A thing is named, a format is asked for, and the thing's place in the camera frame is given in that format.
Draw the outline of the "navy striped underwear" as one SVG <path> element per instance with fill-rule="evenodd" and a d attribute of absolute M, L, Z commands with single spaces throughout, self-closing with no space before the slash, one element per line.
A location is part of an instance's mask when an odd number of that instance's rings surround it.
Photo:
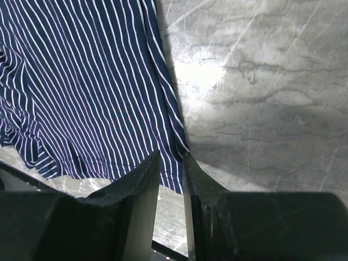
<path fill-rule="evenodd" d="M 44 179 L 115 181 L 160 151 L 161 185 L 182 193 L 155 1 L 1 1 L 1 146 Z"/>

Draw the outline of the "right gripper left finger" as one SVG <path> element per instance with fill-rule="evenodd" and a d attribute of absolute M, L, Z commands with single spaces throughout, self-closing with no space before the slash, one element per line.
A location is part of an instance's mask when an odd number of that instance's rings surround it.
<path fill-rule="evenodd" d="M 1 164 L 1 260 L 149 260 L 160 166 L 73 197 Z"/>

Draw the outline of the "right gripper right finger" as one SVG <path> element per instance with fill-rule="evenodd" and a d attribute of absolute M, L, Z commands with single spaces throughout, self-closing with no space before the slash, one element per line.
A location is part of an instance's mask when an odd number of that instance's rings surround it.
<path fill-rule="evenodd" d="M 183 157 L 190 260 L 347 260 L 347 208 L 327 192 L 232 192 Z"/>

